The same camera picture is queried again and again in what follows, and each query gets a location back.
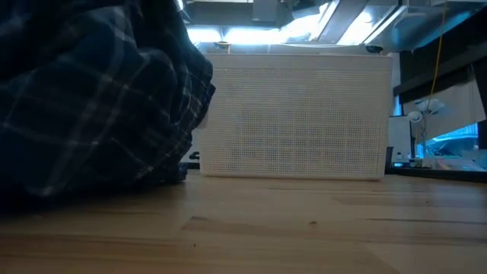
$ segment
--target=wooden table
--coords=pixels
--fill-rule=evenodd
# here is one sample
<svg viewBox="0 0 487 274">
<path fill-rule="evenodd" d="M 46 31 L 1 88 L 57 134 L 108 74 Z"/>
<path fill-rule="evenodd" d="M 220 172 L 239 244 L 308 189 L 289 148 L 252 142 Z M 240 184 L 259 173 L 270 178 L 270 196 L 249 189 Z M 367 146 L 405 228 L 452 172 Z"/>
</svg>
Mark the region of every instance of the wooden table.
<svg viewBox="0 0 487 274">
<path fill-rule="evenodd" d="M 0 273 L 486 273 L 487 185 L 200 177 L 0 222 Z"/>
</svg>

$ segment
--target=wood grain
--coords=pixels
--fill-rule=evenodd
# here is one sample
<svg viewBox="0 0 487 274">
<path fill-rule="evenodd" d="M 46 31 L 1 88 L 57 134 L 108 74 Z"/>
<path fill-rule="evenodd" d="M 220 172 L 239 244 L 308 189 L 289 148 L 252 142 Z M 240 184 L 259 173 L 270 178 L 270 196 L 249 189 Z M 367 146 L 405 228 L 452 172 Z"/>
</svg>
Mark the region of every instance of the wood grain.
<svg viewBox="0 0 487 274">
<path fill-rule="evenodd" d="M 0 273 L 485 273 L 487 187 L 200 177 L 0 222 Z"/>
</svg>

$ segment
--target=fluorescent light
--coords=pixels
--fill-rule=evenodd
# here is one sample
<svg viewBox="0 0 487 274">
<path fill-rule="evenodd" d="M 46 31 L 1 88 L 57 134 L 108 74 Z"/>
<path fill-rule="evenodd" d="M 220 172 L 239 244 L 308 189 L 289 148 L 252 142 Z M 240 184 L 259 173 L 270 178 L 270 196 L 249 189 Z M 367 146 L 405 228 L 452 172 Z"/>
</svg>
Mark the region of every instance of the fluorescent light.
<svg viewBox="0 0 487 274">
<path fill-rule="evenodd" d="M 356 46 L 367 38 L 367 36 L 374 29 L 374 22 L 372 15 L 366 11 L 360 13 L 359 16 L 350 24 L 347 31 L 343 34 L 338 45 Z"/>
<path fill-rule="evenodd" d="M 320 6 L 320 13 L 298 18 L 285 25 L 281 33 L 285 37 L 302 37 L 310 33 L 310 27 L 315 28 L 328 7 L 328 3 Z"/>
<path fill-rule="evenodd" d="M 394 14 L 392 14 L 389 19 L 387 19 L 387 21 L 385 21 L 380 27 L 378 27 L 365 41 L 364 43 L 370 43 L 372 42 L 372 40 L 375 39 L 375 37 L 377 37 L 377 35 L 379 35 L 381 32 L 383 32 L 386 27 L 388 27 L 392 22 L 394 22 L 394 20 L 396 20 L 396 18 L 398 16 L 400 16 L 403 11 L 405 11 L 407 9 L 406 6 L 401 6 L 401 8 L 399 8 L 396 12 L 394 12 Z"/>
<path fill-rule="evenodd" d="M 231 28 L 225 35 L 225 42 L 242 45 L 277 44 L 285 42 L 279 29 Z"/>
<path fill-rule="evenodd" d="M 188 28 L 188 35 L 192 43 L 221 41 L 220 32 L 216 28 L 191 27 Z"/>
<path fill-rule="evenodd" d="M 333 13 L 335 13 L 336 7 L 338 7 L 339 3 L 340 0 L 333 0 L 333 2 L 331 2 L 329 5 L 326 3 L 320 7 L 320 14 L 322 14 L 322 7 L 324 7 L 323 10 L 325 10 L 325 14 L 322 16 L 320 22 L 318 22 L 317 27 L 314 28 L 314 31 L 311 32 L 309 40 L 317 40 L 320 38 L 321 33 L 325 29 Z"/>
</svg>

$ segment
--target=white mesh storage bin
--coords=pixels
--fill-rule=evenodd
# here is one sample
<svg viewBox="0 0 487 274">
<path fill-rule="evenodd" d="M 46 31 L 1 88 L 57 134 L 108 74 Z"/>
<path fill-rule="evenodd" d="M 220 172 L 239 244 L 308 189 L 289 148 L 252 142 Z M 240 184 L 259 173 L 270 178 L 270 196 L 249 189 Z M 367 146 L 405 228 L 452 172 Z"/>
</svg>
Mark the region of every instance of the white mesh storage bin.
<svg viewBox="0 0 487 274">
<path fill-rule="evenodd" d="M 391 61 L 208 55 L 216 92 L 206 176 L 376 180 L 384 175 Z"/>
</svg>

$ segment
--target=black surface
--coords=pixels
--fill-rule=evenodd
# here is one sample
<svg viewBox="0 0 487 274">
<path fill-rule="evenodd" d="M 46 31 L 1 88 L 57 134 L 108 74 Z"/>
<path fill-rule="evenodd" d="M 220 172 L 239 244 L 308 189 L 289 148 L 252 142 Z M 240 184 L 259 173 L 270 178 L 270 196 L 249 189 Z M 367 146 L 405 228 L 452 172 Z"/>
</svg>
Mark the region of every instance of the black surface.
<svg viewBox="0 0 487 274">
<path fill-rule="evenodd" d="M 487 172 L 482 171 L 432 170 L 425 168 L 393 167 L 386 169 L 386 174 L 442 180 L 460 180 L 472 183 L 487 183 Z"/>
</svg>

